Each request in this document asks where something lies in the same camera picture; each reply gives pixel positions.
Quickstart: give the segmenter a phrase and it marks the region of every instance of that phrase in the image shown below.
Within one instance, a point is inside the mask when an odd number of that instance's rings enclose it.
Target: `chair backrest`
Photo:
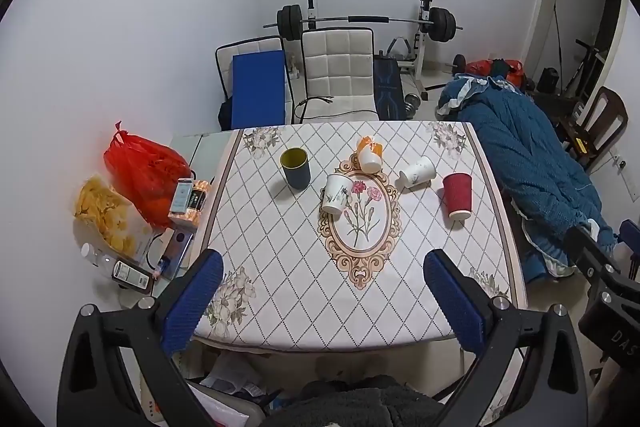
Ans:
[[[321,28],[302,33],[310,96],[373,96],[373,30]]]
[[[600,102],[601,99],[606,100],[606,105],[593,123],[589,124],[591,117],[598,106],[598,102]],[[594,100],[593,105],[591,105],[587,117],[584,119],[584,127],[589,133],[591,142],[594,146],[596,146],[596,143],[598,143],[611,130],[611,127],[618,119],[621,120],[621,123],[618,125],[617,129],[613,131],[611,136],[609,136],[602,145],[596,148],[598,155],[607,151],[611,147],[613,142],[626,129],[626,125],[629,122],[625,103],[622,102],[620,96],[608,87],[602,86],[598,90],[596,99]]]
[[[244,55],[247,53],[258,52],[273,52],[278,50],[284,50],[284,43],[282,37],[273,35],[269,37],[260,37],[257,39],[249,39],[247,41],[233,42],[232,44],[225,44],[216,49],[216,65],[218,66],[218,73],[220,74],[220,83],[222,84],[222,90],[225,92],[225,98],[228,100],[233,93],[233,77],[231,63],[233,62],[234,55]],[[287,102],[293,100],[293,91],[291,89],[291,80],[289,78],[289,70],[287,71],[287,84],[289,89],[285,90],[287,93]]]

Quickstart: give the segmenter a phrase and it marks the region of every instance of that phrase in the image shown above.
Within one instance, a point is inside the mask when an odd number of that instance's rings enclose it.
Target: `patterned tablecloth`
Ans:
[[[361,136],[384,144],[380,174],[359,170]],[[311,184],[286,184],[279,158],[302,147]],[[428,156],[430,185],[399,190],[399,171]],[[452,222],[442,179],[473,178],[473,215]],[[319,210],[326,176],[354,179],[347,211]],[[442,248],[489,295],[526,306],[511,229],[469,124],[324,123],[230,134],[200,244],[223,254],[225,279],[196,328],[216,344],[254,350],[348,351],[442,339],[449,323],[426,287],[422,261]]]

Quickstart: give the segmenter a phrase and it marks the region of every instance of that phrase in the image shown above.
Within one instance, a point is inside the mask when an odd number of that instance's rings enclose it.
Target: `blue board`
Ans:
[[[284,125],[284,51],[235,55],[231,129]]]

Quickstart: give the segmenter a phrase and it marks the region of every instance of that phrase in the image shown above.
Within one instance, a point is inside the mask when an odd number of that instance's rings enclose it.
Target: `red cup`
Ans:
[[[446,176],[442,184],[449,219],[464,221],[471,217],[471,176],[466,172],[454,172]]]

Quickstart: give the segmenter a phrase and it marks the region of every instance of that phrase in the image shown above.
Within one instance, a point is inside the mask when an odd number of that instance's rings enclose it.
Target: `bottle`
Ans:
[[[117,282],[123,288],[135,290],[144,295],[151,293],[153,278],[151,274],[129,261],[95,250],[94,245],[84,243],[80,255],[100,269],[102,276]]]

